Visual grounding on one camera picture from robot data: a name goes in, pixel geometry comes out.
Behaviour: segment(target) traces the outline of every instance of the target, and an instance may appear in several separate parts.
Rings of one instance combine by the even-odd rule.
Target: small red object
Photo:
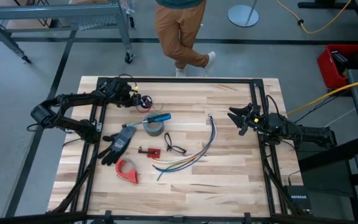
[[[332,89],[340,88],[348,84],[347,77],[341,76],[336,69],[334,58],[331,55],[331,52],[335,50],[348,60],[351,60],[352,56],[358,53],[358,45],[327,45],[326,50],[318,57],[317,62],[324,82],[327,88]]]
[[[137,152],[147,154],[147,157],[149,157],[149,158],[157,158],[157,159],[159,159],[160,154],[161,154],[161,149],[148,148],[147,151],[142,151],[142,147],[139,147],[139,150]]]
[[[161,150],[160,150],[160,149],[152,149],[152,148],[149,148],[147,151],[148,151],[148,152],[151,152],[151,153],[148,153],[148,154],[147,154],[147,157],[149,157],[149,158],[156,158],[156,159],[159,159],[159,158],[160,158],[160,154],[161,154]]]
[[[133,183],[133,184],[138,184],[139,182],[137,181],[137,171],[135,170],[135,168],[131,169],[129,172],[127,173],[123,173],[121,172],[121,169],[123,167],[123,165],[126,163],[126,162],[130,162],[132,164],[134,164],[131,160],[129,159],[119,159],[117,164],[116,164],[116,172],[117,172],[117,175],[119,177],[122,177],[126,180],[128,180],[129,182]]]

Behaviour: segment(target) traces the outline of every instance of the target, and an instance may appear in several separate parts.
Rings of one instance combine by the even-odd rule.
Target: black glove
[[[115,164],[127,149],[135,132],[136,128],[129,126],[123,128],[118,134],[113,134],[112,136],[103,136],[104,141],[112,143],[107,149],[98,154],[98,159],[103,158],[102,165],[107,164],[107,166],[110,166],[113,163]]]

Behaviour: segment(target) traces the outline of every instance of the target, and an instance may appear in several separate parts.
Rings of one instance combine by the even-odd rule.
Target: concrete floor
[[[198,38],[203,39],[290,39],[290,40],[358,40],[358,18],[354,11],[345,11],[331,27],[316,35],[307,35],[296,24],[296,19],[274,1],[259,1],[260,21],[254,27],[240,28],[226,17],[227,10],[236,4],[251,4],[251,0],[208,0],[203,27]],[[323,26],[337,10],[298,9],[297,1],[282,3],[299,13],[309,30]],[[156,37],[154,32],[154,1],[138,1],[136,30],[131,37]],[[21,33],[14,36],[68,37],[68,32]],[[88,30],[77,37],[119,37],[116,30]],[[27,43],[20,47],[32,60],[32,65],[19,58],[0,43],[0,217],[6,211],[12,186],[32,133],[25,127],[33,123],[31,109],[48,94],[62,56],[65,43]],[[59,93],[76,92],[83,75],[174,76],[172,60],[166,58],[159,44],[133,44],[136,58],[131,65],[124,62],[122,44],[73,45],[60,83]],[[293,45],[230,45],[196,44],[200,52],[214,50],[218,55],[212,77],[279,78],[285,106],[295,109],[326,93],[316,58],[324,46]],[[201,70],[188,67],[189,76],[201,75]],[[305,118],[301,124],[324,126],[354,108],[352,99],[339,98]],[[295,120],[304,112],[290,118]],[[338,143],[358,137],[356,113],[331,125]],[[62,151],[64,133],[57,130],[44,132],[30,177],[27,181],[17,215],[39,214],[47,208],[49,195]],[[311,153],[300,153],[299,157]],[[351,192],[346,179],[344,163],[334,164],[303,174],[305,185],[311,189],[338,189]],[[311,202],[316,216],[352,219],[349,199],[332,192],[313,192]]]

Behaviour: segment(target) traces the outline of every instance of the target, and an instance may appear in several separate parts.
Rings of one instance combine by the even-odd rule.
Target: roll of tape
[[[157,115],[159,115],[159,114],[157,114],[157,113],[148,114],[144,118],[144,121],[147,120],[147,118],[151,118],[151,117],[154,117],[154,116],[157,116]],[[143,123],[143,127],[146,130],[146,133],[149,136],[152,136],[152,137],[159,136],[160,134],[162,134],[164,132],[164,122],[163,121],[154,122],[154,123],[151,123],[151,124]]]

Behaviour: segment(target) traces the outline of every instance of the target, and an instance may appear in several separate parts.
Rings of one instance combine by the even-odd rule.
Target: metal cart
[[[135,27],[134,19],[121,7],[119,0],[108,0],[103,4],[59,5],[51,5],[48,0],[12,1],[15,3],[14,6],[0,7],[0,41],[24,62],[31,63],[11,37],[13,32],[88,29],[119,29],[126,51],[125,62],[133,61],[128,27],[129,24],[132,28]]]

